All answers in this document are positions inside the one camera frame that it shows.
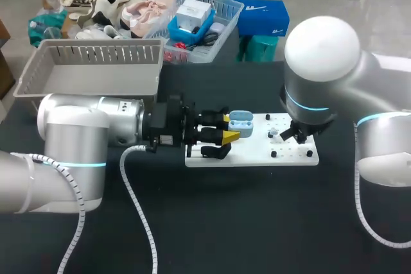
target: plastic basket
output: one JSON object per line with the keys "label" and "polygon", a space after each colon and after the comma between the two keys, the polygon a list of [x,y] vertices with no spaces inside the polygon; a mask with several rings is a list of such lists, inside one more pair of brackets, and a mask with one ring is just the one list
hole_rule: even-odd
{"label": "plastic basket", "polygon": [[162,15],[153,28],[144,36],[144,39],[166,39],[164,45],[164,61],[174,64],[212,62],[237,25],[238,17],[244,8],[244,4],[234,0],[197,0],[211,4],[211,8],[216,11],[214,22],[225,25],[225,29],[213,46],[197,46],[194,50],[187,51],[173,46],[174,43],[177,42],[170,39],[170,33],[168,31],[168,24],[174,18],[177,9],[184,1],[185,0],[175,0],[173,6]]}
{"label": "plastic basket", "polygon": [[43,40],[14,92],[34,114],[49,93],[156,99],[163,40]]}

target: gray plastic tray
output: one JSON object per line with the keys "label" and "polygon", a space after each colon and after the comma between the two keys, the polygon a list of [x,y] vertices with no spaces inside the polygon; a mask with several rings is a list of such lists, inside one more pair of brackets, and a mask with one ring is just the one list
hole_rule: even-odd
{"label": "gray plastic tray", "polygon": [[163,40],[44,40],[14,92],[37,112],[49,93],[144,99],[157,95]]}

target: white box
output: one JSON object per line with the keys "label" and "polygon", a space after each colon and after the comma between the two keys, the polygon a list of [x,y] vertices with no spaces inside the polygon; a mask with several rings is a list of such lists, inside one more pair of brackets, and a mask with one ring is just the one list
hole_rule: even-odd
{"label": "white box", "polygon": [[185,0],[177,10],[177,25],[188,31],[201,27],[211,13],[211,5],[196,0]]}

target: robotic arm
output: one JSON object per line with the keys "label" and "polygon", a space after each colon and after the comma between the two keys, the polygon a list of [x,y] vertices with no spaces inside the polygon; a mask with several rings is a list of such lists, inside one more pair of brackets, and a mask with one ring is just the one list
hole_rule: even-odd
{"label": "robotic arm", "polygon": [[[215,126],[197,130],[199,124]],[[143,101],[97,96],[49,94],[41,102],[37,127],[45,140],[44,154],[66,168],[78,184],[85,210],[97,208],[103,198],[108,146],[130,147],[142,142],[149,152],[158,146],[187,145],[187,156],[197,141],[217,155],[228,153],[229,141],[240,138],[227,132],[223,112],[195,113],[181,96],[156,103],[152,111]],[[74,191],[54,167],[0,151],[0,213],[77,213]]]}
{"label": "robotic arm", "polygon": [[334,17],[300,23],[285,57],[280,97],[293,121],[281,137],[303,143],[341,115],[357,127],[360,174],[411,186],[411,60],[362,51],[354,29]]}

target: white plastic basket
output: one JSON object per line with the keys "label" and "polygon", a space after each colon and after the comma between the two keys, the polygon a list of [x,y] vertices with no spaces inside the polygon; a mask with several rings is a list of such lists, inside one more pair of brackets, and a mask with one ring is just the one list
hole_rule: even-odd
{"label": "white plastic basket", "polygon": [[198,0],[203,3],[211,3],[211,8],[216,10],[214,22],[222,23],[225,29],[213,46],[197,46],[194,50],[187,51],[173,46],[174,43],[177,42],[170,39],[167,28],[168,24],[174,18],[177,9],[184,1],[185,0],[175,0],[173,6],[162,15],[153,28],[144,36],[144,39],[166,39],[164,45],[164,61],[174,64],[212,62],[225,40],[227,40],[237,25],[238,17],[244,8],[244,4],[233,0]]}

